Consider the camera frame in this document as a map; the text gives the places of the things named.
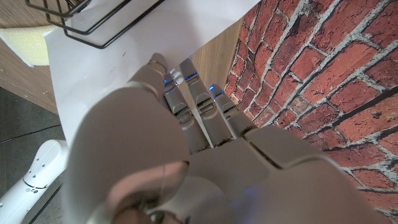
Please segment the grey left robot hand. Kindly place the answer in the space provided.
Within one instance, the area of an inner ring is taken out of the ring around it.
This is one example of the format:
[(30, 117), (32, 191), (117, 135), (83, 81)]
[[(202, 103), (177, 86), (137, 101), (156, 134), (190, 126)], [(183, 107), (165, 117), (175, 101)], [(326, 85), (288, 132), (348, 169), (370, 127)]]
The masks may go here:
[(66, 223), (386, 223), (325, 153), (258, 128), (182, 63), (202, 124), (154, 54), (82, 119), (63, 184)]

